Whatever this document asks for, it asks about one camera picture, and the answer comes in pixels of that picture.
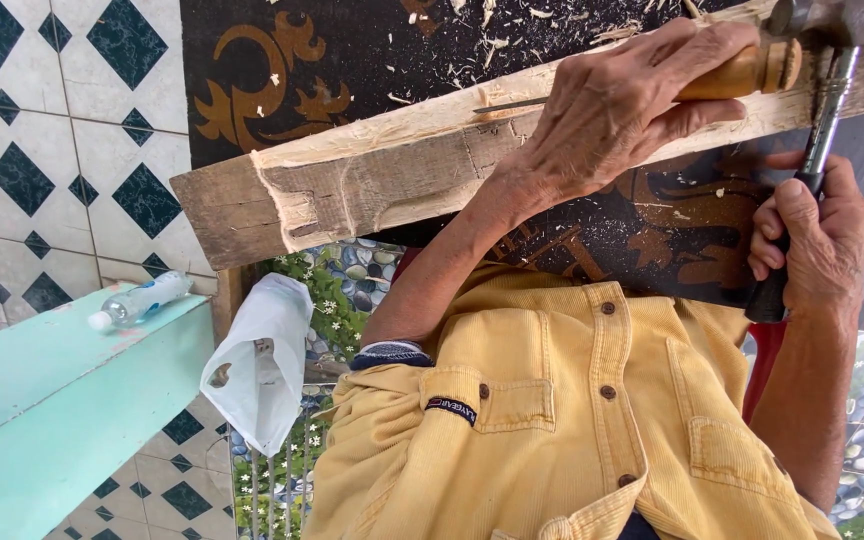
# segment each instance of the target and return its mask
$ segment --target wood shavings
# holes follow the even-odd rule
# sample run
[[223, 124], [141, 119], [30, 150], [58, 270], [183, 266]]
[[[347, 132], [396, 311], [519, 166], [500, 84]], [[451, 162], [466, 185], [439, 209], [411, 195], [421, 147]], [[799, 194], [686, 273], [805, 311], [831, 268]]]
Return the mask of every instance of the wood shavings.
[[496, 0], [482, 0], [482, 29], [485, 30], [489, 20], [492, 19], [493, 11], [496, 10]]
[[412, 102], [407, 99], [402, 99], [401, 97], [389, 92], [389, 99], [395, 103], [401, 103], [402, 105], [412, 105]]
[[492, 56], [496, 54], [498, 49], [506, 47], [509, 45], [508, 39], [486, 39], [486, 43], [491, 44], [492, 48], [488, 49], [488, 54], [486, 54], [486, 61], [482, 64], [483, 69], [489, 69], [489, 64], [492, 63]]
[[688, 14], [692, 16], [692, 19], [702, 19], [705, 17], [706, 13], [696, 6], [692, 0], [681, 0], [681, 3], [685, 5], [685, 9], [688, 10]]
[[588, 44], [594, 45], [608, 40], [625, 40], [638, 34], [640, 30], [642, 30], [642, 22], [637, 19], [629, 19], [626, 21], [625, 26], [609, 27], [608, 30], [596, 35], [595, 39]]

